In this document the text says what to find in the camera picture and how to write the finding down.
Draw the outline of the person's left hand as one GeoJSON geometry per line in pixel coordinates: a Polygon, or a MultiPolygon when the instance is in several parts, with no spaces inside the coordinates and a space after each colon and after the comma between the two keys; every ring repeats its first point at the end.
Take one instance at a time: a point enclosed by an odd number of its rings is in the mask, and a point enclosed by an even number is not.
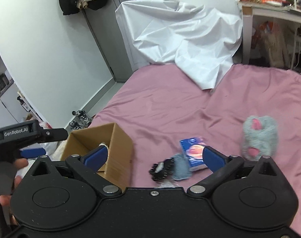
{"type": "Polygon", "coordinates": [[[22,180],[17,172],[27,167],[28,164],[26,158],[19,158],[14,163],[0,162],[0,206],[2,206],[2,216],[7,224],[17,226],[17,221],[10,209],[10,199],[13,190],[22,180]]]}

